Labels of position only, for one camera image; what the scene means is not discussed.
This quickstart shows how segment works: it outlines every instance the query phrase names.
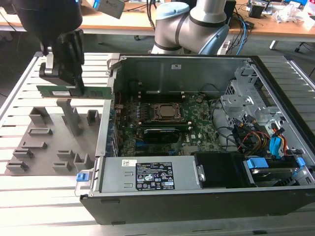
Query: cpu socket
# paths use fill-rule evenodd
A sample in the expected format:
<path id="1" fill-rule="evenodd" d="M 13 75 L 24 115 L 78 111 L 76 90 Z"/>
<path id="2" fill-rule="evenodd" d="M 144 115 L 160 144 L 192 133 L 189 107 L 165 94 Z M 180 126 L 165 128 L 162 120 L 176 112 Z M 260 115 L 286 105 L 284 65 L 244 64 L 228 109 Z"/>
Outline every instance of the cpu socket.
<path id="1" fill-rule="evenodd" d="M 163 103 L 152 105 L 154 117 L 152 121 L 181 121 L 183 120 L 180 105 L 177 103 Z"/>

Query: table leg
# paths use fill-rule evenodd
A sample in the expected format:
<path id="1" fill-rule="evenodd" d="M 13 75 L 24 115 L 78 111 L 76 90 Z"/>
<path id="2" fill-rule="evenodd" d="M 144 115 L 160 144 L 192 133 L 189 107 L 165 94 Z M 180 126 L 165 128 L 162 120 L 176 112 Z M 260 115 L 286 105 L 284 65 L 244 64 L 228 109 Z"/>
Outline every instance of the table leg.
<path id="1" fill-rule="evenodd" d="M 272 43 L 270 44 L 270 47 L 269 47 L 270 50 L 276 49 L 276 46 L 277 46 L 278 42 L 279 42 L 279 41 L 275 41 L 275 40 L 272 41 Z"/>
<path id="2" fill-rule="evenodd" d="M 97 43 L 102 44 L 103 43 L 103 34 L 98 34 L 97 35 Z"/>

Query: floor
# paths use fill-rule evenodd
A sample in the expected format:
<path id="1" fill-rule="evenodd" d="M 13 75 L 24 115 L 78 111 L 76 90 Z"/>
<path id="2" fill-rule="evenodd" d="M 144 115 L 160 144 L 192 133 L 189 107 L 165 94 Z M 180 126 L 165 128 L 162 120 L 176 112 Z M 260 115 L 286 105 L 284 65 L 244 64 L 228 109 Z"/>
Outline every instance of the floor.
<path id="1" fill-rule="evenodd" d="M 0 106 L 23 74 L 35 52 L 40 51 L 38 40 L 27 32 L 12 32 L 11 42 L 0 42 Z M 96 35 L 86 34 L 84 38 L 85 52 L 119 52 L 119 53 L 147 53 L 153 46 L 152 36 L 141 36 L 135 41 L 129 35 L 103 35 L 103 44 L 97 43 Z M 309 49 L 301 47 L 299 53 L 294 49 L 298 42 L 280 42 L 276 50 L 269 50 L 271 41 L 251 40 L 244 45 L 241 55 L 270 55 L 291 56 L 296 63 L 309 74 L 315 67 L 315 47 Z"/>

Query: blue cable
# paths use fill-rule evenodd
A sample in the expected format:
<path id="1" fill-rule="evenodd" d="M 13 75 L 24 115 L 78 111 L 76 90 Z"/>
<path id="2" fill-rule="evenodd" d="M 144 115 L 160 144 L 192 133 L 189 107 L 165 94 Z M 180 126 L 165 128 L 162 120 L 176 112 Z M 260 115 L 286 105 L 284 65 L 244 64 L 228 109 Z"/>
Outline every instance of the blue cable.
<path id="1" fill-rule="evenodd" d="M 244 22 L 242 19 L 240 19 L 240 18 L 238 18 L 238 20 L 243 23 L 243 26 L 244 26 L 244 35 L 243 35 L 243 38 L 242 38 L 242 42 L 241 42 L 240 48 L 238 49 L 236 55 L 238 55 L 238 54 L 240 53 L 240 51 L 241 51 L 241 49 L 242 49 L 242 47 L 243 47 L 243 45 L 244 45 L 244 39 L 245 39 L 245 35 L 246 35 L 246 25 L 245 25 L 245 22 Z"/>

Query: red wire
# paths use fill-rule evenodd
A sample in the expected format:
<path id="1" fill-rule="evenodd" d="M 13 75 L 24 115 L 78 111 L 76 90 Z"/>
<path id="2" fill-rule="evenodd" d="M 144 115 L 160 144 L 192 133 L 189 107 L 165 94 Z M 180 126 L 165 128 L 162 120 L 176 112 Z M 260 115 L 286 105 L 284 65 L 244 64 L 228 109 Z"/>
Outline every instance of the red wire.
<path id="1" fill-rule="evenodd" d="M 242 143 L 244 143 L 244 141 L 248 138 L 248 135 L 252 134 L 252 133 L 259 133 L 259 134 L 263 134 L 263 135 L 266 135 L 267 138 L 270 138 L 268 134 L 266 133 L 263 133 L 263 132 L 260 132 L 260 131 L 253 131 L 253 132 L 250 132 L 248 133 L 245 138 L 243 139 Z"/>

